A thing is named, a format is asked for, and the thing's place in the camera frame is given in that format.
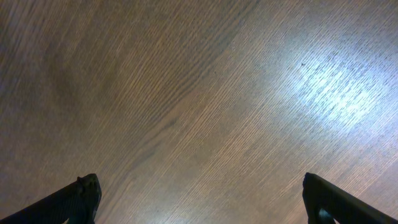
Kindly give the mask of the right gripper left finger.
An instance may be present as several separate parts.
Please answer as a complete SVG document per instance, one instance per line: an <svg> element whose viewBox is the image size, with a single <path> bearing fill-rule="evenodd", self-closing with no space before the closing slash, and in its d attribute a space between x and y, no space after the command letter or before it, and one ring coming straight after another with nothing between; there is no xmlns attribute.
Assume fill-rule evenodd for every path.
<svg viewBox="0 0 398 224"><path fill-rule="evenodd" d="M94 224L101 200L96 174L70 185L1 220L1 224Z"/></svg>

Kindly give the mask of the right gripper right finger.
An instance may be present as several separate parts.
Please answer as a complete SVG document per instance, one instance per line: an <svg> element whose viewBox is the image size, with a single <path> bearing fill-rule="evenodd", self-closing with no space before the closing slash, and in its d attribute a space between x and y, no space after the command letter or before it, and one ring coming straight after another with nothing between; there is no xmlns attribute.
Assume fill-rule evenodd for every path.
<svg viewBox="0 0 398 224"><path fill-rule="evenodd" d="M396 219L309 172L305 174L303 180L302 197L308 224L397 224Z"/></svg>

